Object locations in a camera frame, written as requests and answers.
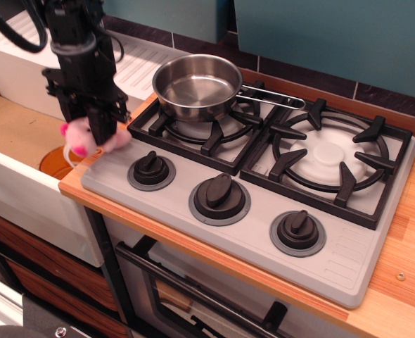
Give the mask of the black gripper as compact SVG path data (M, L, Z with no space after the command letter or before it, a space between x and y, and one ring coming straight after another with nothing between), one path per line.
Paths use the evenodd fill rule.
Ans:
M116 121L129 120L127 95L114 82L117 41L109 33L53 33L50 47L60 67L42 71L65 121L87 116L96 144L105 144L116 133Z

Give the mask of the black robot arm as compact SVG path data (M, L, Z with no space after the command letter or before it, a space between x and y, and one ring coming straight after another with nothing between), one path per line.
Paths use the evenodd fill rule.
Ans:
M104 29L101 1L46 1L50 47L58 68L46 68L49 95L57 98L67 123L86 117L102 145L129 120L128 96L115 84L112 36Z

